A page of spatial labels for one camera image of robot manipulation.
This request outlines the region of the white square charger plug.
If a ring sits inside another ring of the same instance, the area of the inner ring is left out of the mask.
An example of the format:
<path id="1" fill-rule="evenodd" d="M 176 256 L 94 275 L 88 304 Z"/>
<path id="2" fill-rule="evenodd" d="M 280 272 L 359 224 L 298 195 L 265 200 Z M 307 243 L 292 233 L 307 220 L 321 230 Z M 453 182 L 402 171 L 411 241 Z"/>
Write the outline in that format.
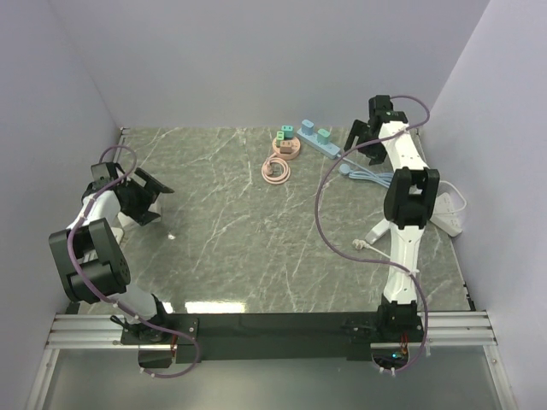
<path id="1" fill-rule="evenodd" d="M 155 214 L 159 214 L 157 218 L 151 221 L 152 224 L 159 223 L 162 220 L 162 204 L 159 201 L 151 204 L 149 206 L 149 211 Z M 138 223 L 135 220 L 129 218 L 123 213 L 118 213 L 117 219 L 119 220 L 120 225 L 124 230 L 131 230 L 134 227 L 138 226 Z"/>

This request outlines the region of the blue long power strip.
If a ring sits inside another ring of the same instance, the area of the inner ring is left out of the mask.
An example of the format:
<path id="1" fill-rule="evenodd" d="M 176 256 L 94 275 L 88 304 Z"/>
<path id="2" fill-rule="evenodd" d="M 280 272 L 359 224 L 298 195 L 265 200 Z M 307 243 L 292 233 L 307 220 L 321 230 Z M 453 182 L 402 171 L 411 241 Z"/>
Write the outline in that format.
<path id="1" fill-rule="evenodd" d="M 329 159 L 339 156 L 341 149 L 331 141 L 331 133 L 326 129 L 319 129 L 317 132 L 306 132 L 303 128 L 297 131 L 297 136 L 302 142 L 321 152 Z"/>

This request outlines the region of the white rounded charger plug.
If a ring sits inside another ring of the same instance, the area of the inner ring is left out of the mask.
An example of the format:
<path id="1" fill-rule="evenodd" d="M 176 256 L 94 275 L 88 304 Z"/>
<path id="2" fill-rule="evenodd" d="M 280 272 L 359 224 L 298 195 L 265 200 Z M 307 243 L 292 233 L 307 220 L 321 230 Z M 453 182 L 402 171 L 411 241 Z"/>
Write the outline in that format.
<path id="1" fill-rule="evenodd" d="M 119 228 L 119 227 L 112 227 L 111 228 L 111 231 L 115 237 L 115 240 L 118 244 L 121 244 L 121 241 L 124 237 L 124 230 L 122 228 Z"/>

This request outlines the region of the blue plug adapter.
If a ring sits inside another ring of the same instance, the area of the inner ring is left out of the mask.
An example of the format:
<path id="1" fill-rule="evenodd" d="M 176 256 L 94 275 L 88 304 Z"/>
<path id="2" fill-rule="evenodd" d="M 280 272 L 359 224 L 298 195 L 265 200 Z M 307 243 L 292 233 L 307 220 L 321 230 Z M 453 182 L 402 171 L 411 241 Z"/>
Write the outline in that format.
<path id="1" fill-rule="evenodd" d="M 303 120 L 299 133 L 305 136 L 312 136 L 315 133 L 315 124 L 311 120 Z"/>

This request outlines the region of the green charger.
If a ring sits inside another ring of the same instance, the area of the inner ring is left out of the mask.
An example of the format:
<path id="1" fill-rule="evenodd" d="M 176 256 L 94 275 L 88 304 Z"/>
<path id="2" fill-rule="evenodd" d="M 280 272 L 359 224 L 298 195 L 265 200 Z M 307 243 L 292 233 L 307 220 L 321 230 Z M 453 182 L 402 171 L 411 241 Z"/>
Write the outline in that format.
<path id="1" fill-rule="evenodd" d="M 330 143 L 331 133 L 326 129 L 319 129 L 317 131 L 317 141 L 321 145 L 328 145 Z"/>

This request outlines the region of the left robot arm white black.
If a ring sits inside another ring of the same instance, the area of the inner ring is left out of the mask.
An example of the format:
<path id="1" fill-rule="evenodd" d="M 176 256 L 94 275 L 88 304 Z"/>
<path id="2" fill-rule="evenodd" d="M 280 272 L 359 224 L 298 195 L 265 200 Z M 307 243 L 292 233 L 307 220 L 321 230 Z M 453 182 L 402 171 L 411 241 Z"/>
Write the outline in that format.
<path id="1" fill-rule="evenodd" d="M 155 210 L 161 194 L 173 194 L 138 167 L 135 175 L 144 182 L 125 178 L 117 162 L 91 166 L 93 180 L 82 196 L 80 215 L 67 228 L 49 236 L 62 288 L 71 302 L 101 301 L 123 307 L 125 319 L 114 322 L 143 342 L 161 343 L 170 335 L 171 323 L 161 301 L 131 282 L 126 258 L 112 229 L 119 214 L 140 226 L 161 218 Z"/>

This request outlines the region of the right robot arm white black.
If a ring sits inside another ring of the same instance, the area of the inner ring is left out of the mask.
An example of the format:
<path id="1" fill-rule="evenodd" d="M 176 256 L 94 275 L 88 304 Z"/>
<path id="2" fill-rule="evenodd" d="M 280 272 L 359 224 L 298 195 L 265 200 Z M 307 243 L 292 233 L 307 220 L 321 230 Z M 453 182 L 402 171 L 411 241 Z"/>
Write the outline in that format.
<path id="1" fill-rule="evenodd" d="M 422 332 L 418 317 L 418 292 L 414 279 L 421 239 L 431 219 L 440 182 L 415 146 L 409 120 L 396 111 L 393 97 L 368 100 L 368 121 L 355 120 L 344 145 L 364 154 L 371 165 L 388 159 L 393 176 L 385 195 L 384 217 L 391 235 L 387 282 L 377 310 L 375 333 L 386 341 Z"/>

